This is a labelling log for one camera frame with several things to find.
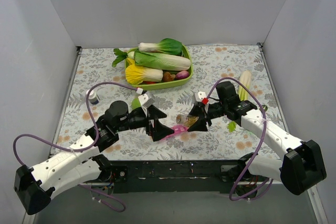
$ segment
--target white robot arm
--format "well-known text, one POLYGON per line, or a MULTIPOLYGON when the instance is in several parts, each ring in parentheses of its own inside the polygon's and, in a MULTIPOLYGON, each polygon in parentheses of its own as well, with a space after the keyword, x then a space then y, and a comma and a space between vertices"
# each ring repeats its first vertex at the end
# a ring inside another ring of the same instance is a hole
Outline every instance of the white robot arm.
MULTIPOLYGON (((249 101, 241 101, 235 88, 230 82, 222 82, 216 86, 219 101, 209 104, 205 99, 205 92, 198 92, 194 96, 194 106, 190 115, 197 116, 198 120, 188 129, 191 131, 207 131, 211 126, 211 119, 227 116, 238 125, 261 137, 264 119, 260 110, 249 101)), ((153 97, 150 93, 142 94, 139 98, 141 108, 128 113, 128 105, 123 101, 116 101, 97 120, 99 138, 95 146, 83 152, 61 151, 50 159, 31 168, 23 165, 16 171, 14 189, 29 215, 45 208, 50 201, 61 192, 78 184, 90 181, 106 181, 113 177, 114 191, 123 193, 129 191, 169 191, 165 184, 167 179, 187 178, 188 183, 195 180, 190 178, 229 178, 235 181, 252 154, 247 154, 237 161, 148 161, 123 162, 109 161, 100 154, 114 144, 118 139, 118 132, 140 127, 146 128, 146 133, 153 141, 158 141, 174 130, 161 124, 160 118, 167 115, 153 106, 153 97), (157 178, 153 188, 143 187, 150 179, 157 178), (132 180, 133 188, 124 185, 132 180)), ((74 142, 70 149, 85 148, 93 143, 96 131, 92 127, 86 134, 74 142)), ((259 175, 281 181, 286 188, 295 195, 299 195, 308 188, 326 178, 326 170, 319 145, 310 140, 304 142, 290 135, 272 122, 267 122, 264 142, 280 157, 279 160, 270 160, 256 156, 248 172, 244 176, 259 175)), ((218 188, 208 189, 202 185, 199 190, 221 191, 218 188)))

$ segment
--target table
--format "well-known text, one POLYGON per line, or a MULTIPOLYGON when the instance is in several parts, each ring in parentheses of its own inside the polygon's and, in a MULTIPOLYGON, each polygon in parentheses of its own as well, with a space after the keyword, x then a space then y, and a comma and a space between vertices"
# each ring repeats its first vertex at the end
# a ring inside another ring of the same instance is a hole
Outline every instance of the table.
MULTIPOLYGON (((252 75, 250 90, 261 102, 268 106, 267 118, 284 129, 281 113, 264 60, 258 46, 202 45, 187 46, 194 66, 191 80, 180 87, 151 91, 155 96, 155 106, 168 117, 160 121, 167 126, 176 125, 178 114, 188 114, 192 108, 192 95, 197 91, 208 92, 221 77, 239 79, 244 70, 252 75)), ((86 91, 102 81, 115 81, 127 84, 124 76, 124 64, 116 68, 111 64, 115 56, 112 48, 83 49, 66 110, 61 120, 58 145, 70 146, 88 128, 92 121, 85 105, 86 91)), ((97 105, 91 109, 98 119, 113 101, 123 100, 131 104, 135 92, 105 85, 96 88, 100 97, 97 105)), ((213 120, 208 132, 184 133, 176 137, 152 142, 144 129, 119 133, 120 140, 103 153, 110 160, 198 160, 198 159, 238 159, 255 150, 259 139, 250 132, 237 126, 232 133, 228 131, 229 120, 226 117, 213 120)), ((265 144, 259 151, 268 158, 278 156, 265 144)))

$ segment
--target green leaf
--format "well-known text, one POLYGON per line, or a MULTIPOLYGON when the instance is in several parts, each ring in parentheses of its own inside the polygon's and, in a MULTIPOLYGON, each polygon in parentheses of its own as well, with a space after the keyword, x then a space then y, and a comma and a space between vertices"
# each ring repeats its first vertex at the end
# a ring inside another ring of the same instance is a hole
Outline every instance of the green leaf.
POLYGON ((114 48, 113 52, 116 55, 116 59, 112 62, 112 67, 115 68, 118 63, 127 58, 127 53, 121 51, 119 48, 114 48))
POLYGON ((236 130, 236 125, 237 123, 235 121, 231 121, 228 125, 227 128, 229 130, 229 132, 234 132, 236 130))

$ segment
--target white wall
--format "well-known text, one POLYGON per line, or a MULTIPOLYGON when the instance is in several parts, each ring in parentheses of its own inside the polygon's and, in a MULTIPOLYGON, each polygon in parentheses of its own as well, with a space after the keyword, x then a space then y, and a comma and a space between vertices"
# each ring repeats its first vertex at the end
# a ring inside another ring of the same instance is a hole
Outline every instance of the white wall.
MULTIPOLYGON (((50 0, 0 0, 0 31, 0 223, 21 223, 13 140, 21 133, 52 139, 76 48, 50 0)), ((26 138, 18 151, 29 166, 49 149, 26 138)))
POLYGON ((77 46, 135 46, 173 37, 185 44, 256 44, 285 0, 51 0, 77 46))
POLYGON ((336 0, 286 0, 265 52, 291 133, 321 146, 327 178, 318 191, 336 223, 336 0))

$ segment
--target pink object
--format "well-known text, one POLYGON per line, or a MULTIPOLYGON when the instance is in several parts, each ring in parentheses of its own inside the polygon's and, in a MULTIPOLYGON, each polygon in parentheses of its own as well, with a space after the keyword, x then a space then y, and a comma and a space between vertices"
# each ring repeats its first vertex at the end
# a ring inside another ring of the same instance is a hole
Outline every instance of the pink object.
POLYGON ((172 129, 174 130, 174 133, 169 135, 169 136, 166 136, 163 139, 167 139, 167 138, 172 137, 172 136, 180 135, 183 132, 187 132, 188 127, 185 127, 183 125, 178 124, 178 125, 173 126, 172 129))

